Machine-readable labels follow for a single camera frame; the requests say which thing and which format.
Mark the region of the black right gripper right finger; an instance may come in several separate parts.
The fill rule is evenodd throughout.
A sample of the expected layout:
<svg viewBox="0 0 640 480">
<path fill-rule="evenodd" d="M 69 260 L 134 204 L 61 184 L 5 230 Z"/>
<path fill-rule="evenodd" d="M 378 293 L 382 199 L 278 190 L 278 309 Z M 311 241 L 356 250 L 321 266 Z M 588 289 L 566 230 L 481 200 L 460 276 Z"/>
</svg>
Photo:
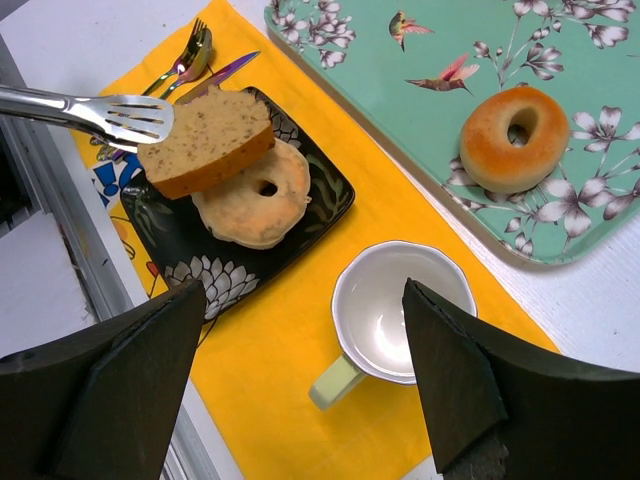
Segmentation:
<svg viewBox="0 0 640 480">
<path fill-rule="evenodd" d="M 402 298 L 436 470 L 447 479 L 635 479 L 639 376 L 524 341 L 416 280 Z"/>
</svg>

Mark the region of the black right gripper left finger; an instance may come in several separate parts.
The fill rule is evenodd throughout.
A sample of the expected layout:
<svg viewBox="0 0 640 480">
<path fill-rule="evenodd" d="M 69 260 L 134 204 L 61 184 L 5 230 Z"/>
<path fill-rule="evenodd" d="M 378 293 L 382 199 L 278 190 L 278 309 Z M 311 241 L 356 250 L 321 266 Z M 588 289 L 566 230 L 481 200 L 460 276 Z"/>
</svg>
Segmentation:
<svg viewBox="0 0 640 480">
<path fill-rule="evenodd" d="M 190 280 L 1 360 L 4 479 L 157 479 L 203 324 Z"/>
</svg>

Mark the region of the pale speckled bagel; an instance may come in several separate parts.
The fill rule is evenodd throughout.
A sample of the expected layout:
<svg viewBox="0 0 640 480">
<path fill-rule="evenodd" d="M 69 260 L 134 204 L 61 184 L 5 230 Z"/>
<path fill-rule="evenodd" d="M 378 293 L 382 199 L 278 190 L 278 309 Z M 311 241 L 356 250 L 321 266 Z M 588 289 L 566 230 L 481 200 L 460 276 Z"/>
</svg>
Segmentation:
<svg viewBox="0 0 640 480">
<path fill-rule="evenodd" d="M 306 158 L 277 139 L 260 160 L 191 198 L 216 239 L 265 250 L 302 219 L 311 201 L 310 188 Z"/>
</svg>

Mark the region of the metal serving tongs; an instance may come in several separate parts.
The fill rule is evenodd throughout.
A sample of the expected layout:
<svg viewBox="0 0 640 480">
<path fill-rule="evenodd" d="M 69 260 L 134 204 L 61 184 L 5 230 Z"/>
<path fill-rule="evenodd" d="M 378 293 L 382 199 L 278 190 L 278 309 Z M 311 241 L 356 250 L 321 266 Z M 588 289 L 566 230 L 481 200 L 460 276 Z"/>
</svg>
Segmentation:
<svg viewBox="0 0 640 480">
<path fill-rule="evenodd" d="M 75 97 L 8 85 L 1 86 L 1 113 L 81 131 L 131 153 L 164 141 L 174 122 L 172 105 L 148 96 Z"/>
</svg>

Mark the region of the brown bread slice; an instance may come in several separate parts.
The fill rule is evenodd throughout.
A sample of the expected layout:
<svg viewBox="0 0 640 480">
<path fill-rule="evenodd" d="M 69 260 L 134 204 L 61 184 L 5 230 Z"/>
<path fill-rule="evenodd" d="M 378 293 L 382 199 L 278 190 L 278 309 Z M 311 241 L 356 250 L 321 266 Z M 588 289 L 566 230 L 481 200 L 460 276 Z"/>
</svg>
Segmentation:
<svg viewBox="0 0 640 480">
<path fill-rule="evenodd" d="M 174 106 L 164 141 L 138 148 L 146 179 L 165 197 L 178 199 L 215 186 L 259 160 L 274 146 L 270 112 L 242 91 L 211 87 Z"/>
</svg>

